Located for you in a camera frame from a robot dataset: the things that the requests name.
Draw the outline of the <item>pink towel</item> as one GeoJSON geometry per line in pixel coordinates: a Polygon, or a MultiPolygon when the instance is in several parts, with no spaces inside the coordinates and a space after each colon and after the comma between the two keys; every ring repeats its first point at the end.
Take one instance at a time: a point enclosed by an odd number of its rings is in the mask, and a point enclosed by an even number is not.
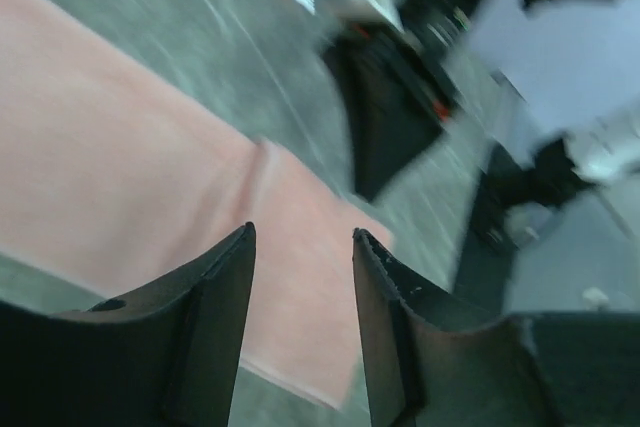
{"type": "Polygon", "coordinates": [[[339,408],[360,355],[352,232],[387,229],[49,0],[1,0],[1,249],[106,297],[244,222],[257,255],[242,363],[339,408]]]}

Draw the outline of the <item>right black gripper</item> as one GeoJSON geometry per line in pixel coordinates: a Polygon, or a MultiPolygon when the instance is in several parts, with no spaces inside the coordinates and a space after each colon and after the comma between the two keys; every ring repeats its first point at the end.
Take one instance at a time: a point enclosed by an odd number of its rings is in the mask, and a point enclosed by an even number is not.
{"type": "Polygon", "coordinates": [[[480,0],[406,0],[397,30],[342,20],[322,51],[347,117],[351,185],[367,202],[463,118],[481,120],[487,72],[463,47],[480,0]]]}

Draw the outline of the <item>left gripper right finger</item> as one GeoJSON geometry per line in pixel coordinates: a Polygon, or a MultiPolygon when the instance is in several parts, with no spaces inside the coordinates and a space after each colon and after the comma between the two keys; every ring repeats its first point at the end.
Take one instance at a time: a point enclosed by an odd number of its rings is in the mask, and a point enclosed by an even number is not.
{"type": "Polygon", "coordinates": [[[639,318],[492,316],[353,235],[353,274],[375,426],[635,426],[639,318]]]}

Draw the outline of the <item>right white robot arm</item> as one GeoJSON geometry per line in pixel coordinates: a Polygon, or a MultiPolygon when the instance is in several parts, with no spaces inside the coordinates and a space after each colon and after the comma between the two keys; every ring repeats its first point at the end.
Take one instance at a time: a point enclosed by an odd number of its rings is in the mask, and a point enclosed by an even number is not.
{"type": "Polygon", "coordinates": [[[494,313],[639,308],[638,257],[596,195],[639,170],[639,81],[623,73],[604,0],[352,0],[333,42],[354,189],[375,199],[457,109],[443,67],[470,34],[546,139],[517,164],[495,144],[453,291],[494,313]]]}

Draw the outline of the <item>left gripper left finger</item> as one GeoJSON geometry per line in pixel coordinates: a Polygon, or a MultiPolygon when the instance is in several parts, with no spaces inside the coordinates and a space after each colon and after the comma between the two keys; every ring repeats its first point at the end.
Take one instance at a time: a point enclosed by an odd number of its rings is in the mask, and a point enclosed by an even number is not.
{"type": "Polygon", "coordinates": [[[247,223],[86,311],[1,306],[5,426],[224,426],[256,257],[247,223]]]}

